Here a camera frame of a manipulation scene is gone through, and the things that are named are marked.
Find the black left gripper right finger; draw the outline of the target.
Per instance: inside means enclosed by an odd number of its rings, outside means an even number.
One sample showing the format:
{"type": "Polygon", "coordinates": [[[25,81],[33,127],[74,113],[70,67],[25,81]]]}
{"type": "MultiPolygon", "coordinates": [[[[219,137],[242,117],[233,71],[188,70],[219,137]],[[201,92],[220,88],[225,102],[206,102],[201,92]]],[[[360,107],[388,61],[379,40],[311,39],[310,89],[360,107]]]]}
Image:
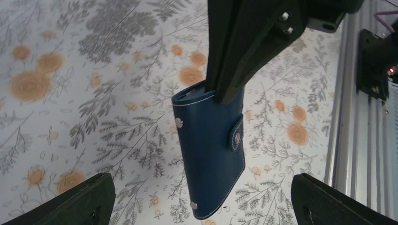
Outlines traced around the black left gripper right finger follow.
{"type": "Polygon", "coordinates": [[[307,173],[294,175],[291,201],[298,225],[396,225],[307,173]]]}

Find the blue leather card holder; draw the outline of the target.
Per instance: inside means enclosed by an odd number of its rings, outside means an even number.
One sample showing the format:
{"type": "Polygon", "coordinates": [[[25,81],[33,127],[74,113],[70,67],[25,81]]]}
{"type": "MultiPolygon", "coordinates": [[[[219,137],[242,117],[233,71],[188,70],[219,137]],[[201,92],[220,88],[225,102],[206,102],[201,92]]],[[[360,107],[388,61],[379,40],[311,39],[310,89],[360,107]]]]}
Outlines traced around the blue leather card holder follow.
{"type": "Polygon", "coordinates": [[[172,97],[190,207],[196,219],[212,216],[222,206],[245,169],[243,100],[215,101],[205,81],[172,97]]]}

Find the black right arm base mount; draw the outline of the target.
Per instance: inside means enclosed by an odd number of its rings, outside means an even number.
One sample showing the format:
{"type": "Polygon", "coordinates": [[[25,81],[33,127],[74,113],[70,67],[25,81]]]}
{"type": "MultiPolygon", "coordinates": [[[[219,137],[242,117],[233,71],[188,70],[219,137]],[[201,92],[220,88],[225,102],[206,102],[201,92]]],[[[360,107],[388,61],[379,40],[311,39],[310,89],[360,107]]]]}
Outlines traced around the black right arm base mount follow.
{"type": "Polygon", "coordinates": [[[388,81],[398,80],[398,22],[392,33],[380,37],[367,29],[359,32],[357,51],[357,89],[385,101],[389,96],[388,81]]]}

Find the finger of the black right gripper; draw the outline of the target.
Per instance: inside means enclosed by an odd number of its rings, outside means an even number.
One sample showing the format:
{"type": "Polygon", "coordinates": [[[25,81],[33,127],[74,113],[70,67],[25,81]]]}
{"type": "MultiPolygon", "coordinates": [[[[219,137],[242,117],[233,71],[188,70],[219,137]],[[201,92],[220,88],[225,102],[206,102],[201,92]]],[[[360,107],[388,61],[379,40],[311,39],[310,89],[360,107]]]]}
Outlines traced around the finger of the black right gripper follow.
{"type": "Polygon", "coordinates": [[[209,53],[206,91],[217,90],[219,73],[224,64],[231,32],[242,4],[242,0],[209,0],[207,2],[209,53]]]}
{"type": "Polygon", "coordinates": [[[299,38],[307,22],[304,0],[220,0],[227,33],[220,56],[216,102],[228,104],[253,75],[299,38]]]}

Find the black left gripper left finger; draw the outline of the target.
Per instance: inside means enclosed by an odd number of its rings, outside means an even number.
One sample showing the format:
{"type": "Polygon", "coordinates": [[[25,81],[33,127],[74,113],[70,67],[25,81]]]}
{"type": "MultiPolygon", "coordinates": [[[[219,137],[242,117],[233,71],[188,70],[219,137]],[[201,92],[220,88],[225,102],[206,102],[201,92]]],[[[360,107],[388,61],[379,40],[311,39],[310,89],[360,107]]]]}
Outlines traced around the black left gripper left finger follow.
{"type": "Polygon", "coordinates": [[[116,193],[111,174],[98,173],[7,225],[108,225],[116,193]]]}

